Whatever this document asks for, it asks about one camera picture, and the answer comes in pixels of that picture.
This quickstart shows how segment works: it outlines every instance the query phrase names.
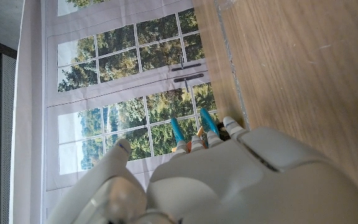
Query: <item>ceiling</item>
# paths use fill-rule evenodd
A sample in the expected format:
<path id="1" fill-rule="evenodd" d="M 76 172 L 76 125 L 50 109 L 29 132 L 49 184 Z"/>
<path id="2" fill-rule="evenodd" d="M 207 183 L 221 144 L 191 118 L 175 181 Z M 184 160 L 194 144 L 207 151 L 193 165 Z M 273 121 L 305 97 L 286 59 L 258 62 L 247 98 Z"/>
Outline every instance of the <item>ceiling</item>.
<path id="1" fill-rule="evenodd" d="M 17 50 L 24 0 L 0 0 L 0 43 Z"/>

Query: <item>white robotic hand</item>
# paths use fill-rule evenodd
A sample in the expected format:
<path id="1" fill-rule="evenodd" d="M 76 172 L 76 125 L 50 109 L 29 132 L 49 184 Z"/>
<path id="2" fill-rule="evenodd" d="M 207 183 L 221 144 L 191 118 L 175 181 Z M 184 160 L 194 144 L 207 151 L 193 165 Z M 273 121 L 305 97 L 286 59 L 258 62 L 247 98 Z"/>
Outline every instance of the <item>white robotic hand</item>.
<path id="1" fill-rule="evenodd" d="M 230 117 L 224 126 L 231 140 L 209 132 L 209 149 L 180 141 L 146 194 L 119 141 L 49 223 L 358 223 L 358 188 L 325 156 L 273 129 L 247 132 Z"/>

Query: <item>wooden surface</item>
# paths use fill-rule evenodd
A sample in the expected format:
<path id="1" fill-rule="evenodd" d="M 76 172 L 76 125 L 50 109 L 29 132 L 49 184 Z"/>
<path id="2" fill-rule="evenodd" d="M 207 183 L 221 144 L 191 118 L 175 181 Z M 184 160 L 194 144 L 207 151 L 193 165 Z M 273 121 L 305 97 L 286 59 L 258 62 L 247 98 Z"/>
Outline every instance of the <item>wooden surface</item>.
<path id="1" fill-rule="evenodd" d="M 212 89 L 214 92 L 215 103 L 218 109 L 218 116 L 221 121 L 225 116 L 232 116 L 241 125 L 244 125 L 242 111 L 236 93 L 236 88 L 232 79 L 232 70 L 226 55 L 226 46 L 222 36 L 221 26 L 214 7 L 196 7 L 195 10 L 202 10 L 203 18 L 197 19 L 200 36 L 204 47 L 208 73 L 221 74 L 210 75 Z"/>
<path id="2" fill-rule="evenodd" d="M 218 17 L 212 0 L 193 2 L 215 91 L 231 78 Z M 251 128 L 313 146 L 358 185 L 358 0 L 238 0 L 222 17 Z M 233 96 L 215 93 L 224 115 L 238 114 Z"/>

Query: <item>window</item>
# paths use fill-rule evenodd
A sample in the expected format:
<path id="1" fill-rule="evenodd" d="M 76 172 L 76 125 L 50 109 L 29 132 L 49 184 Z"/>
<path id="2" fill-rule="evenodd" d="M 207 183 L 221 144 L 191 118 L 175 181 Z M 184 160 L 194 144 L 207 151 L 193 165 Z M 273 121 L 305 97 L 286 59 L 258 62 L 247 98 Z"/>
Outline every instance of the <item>window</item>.
<path id="1" fill-rule="evenodd" d="M 171 153 L 176 146 L 170 119 L 177 117 L 187 141 L 200 127 L 204 107 L 218 120 L 210 83 L 143 96 L 58 117 L 59 174 L 91 169 L 120 138 L 130 161 Z"/>
<path id="2" fill-rule="evenodd" d="M 105 2 L 108 0 L 58 0 L 57 16 L 64 16 L 80 9 L 88 7 L 92 4 Z"/>
<path id="3" fill-rule="evenodd" d="M 61 0 L 86 7 L 96 0 Z M 58 44 L 57 91 L 64 92 L 204 58 L 194 9 Z"/>

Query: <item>window pane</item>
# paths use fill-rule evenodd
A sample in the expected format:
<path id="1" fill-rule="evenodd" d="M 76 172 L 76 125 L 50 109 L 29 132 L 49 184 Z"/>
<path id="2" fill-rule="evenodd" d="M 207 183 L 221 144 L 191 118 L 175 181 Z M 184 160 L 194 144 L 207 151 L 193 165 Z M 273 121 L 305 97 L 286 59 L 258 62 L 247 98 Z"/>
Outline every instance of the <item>window pane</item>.
<path id="1" fill-rule="evenodd" d="M 118 139 L 126 139 L 131 144 L 132 152 L 128 161 L 144 159 L 151 156 L 147 128 L 137 129 L 106 137 L 106 149 L 110 149 Z"/>
<path id="2" fill-rule="evenodd" d="M 188 9 L 178 13 L 182 34 L 198 31 L 196 14 L 194 9 Z"/>
<path id="3" fill-rule="evenodd" d="M 58 117 L 59 143 L 102 134 L 100 108 L 63 114 Z"/>
<path id="4" fill-rule="evenodd" d="M 106 133 L 146 125 L 143 98 L 104 106 L 103 122 Z"/>
<path id="5" fill-rule="evenodd" d="M 95 57 L 93 36 L 57 45 L 57 65 L 83 62 Z"/>
<path id="6" fill-rule="evenodd" d="M 177 146 L 170 123 L 151 127 L 151 131 L 155 156 L 171 153 Z"/>
<path id="7" fill-rule="evenodd" d="M 191 141 L 191 137 L 197 134 L 196 118 L 180 120 L 178 123 L 186 142 Z"/>
<path id="8" fill-rule="evenodd" d="M 96 35 L 99 56 L 135 46 L 134 25 Z"/>
<path id="9" fill-rule="evenodd" d="M 147 109 L 150 123 L 166 121 L 173 117 L 182 117 L 193 114 L 191 95 L 186 89 L 170 90 L 163 93 L 149 95 Z"/>
<path id="10" fill-rule="evenodd" d="M 70 91 L 98 83 L 96 61 L 71 65 L 57 69 L 57 91 Z"/>
<path id="11" fill-rule="evenodd" d="M 171 40 L 140 48 L 143 71 L 180 63 L 180 40 Z"/>
<path id="12" fill-rule="evenodd" d="M 102 138 L 59 146 L 59 174 L 92 169 L 103 156 Z"/>
<path id="13" fill-rule="evenodd" d="M 139 73 L 136 49 L 99 59 L 100 82 Z"/>
<path id="14" fill-rule="evenodd" d="M 76 12 L 91 4 L 91 0 L 58 0 L 57 16 L 64 16 Z"/>
<path id="15" fill-rule="evenodd" d="M 93 4 L 97 4 L 97 3 L 101 3 L 101 2 L 106 2 L 106 1 L 110 1 L 110 0 L 93 0 Z"/>
<path id="16" fill-rule="evenodd" d="M 191 137 L 197 134 L 196 119 L 184 119 L 178 121 L 186 142 L 191 141 Z M 176 140 L 170 123 L 151 127 L 154 155 L 159 156 L 172 152 L 176 147 Z"/>
<path id="17" fill-rule="evenodd" d="M 183 41 L 185 43 L 186 57 L 188 62 L 205 58 L 200 34 L 193 34 L 183 37 Z"/>
<path id="18" fill-rule="evenodd" d="M 211 83 L 193 86 L 193 93 L 196 101 L 197 113 L 199 113 L 202 108 L 205 108 L 208 111 L 216 110 Z"/>
<path id="19" fill-rule="evenodd" d="M 136 24 L 136 29 L 139 44 L 147 44 L 178 35 L 178 25 L 174 14 L 140 22 Z"/>

